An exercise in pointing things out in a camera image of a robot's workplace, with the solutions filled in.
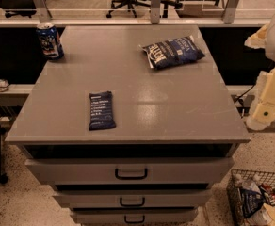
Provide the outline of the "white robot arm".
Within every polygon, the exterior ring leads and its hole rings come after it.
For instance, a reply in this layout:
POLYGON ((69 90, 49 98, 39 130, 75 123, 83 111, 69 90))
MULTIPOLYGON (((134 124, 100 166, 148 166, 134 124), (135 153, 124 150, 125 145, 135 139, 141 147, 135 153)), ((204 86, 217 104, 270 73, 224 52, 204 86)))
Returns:
MULTIPOLYGON (((275 14, 271 20, 248 37, 245 45, 265 50, 266 58, 275 62, 275 14)), ((251 103, 247 127, 263 130, 275 121, 275 67, 269 72, 260 71, 256 80, 255 98, 251 103)))

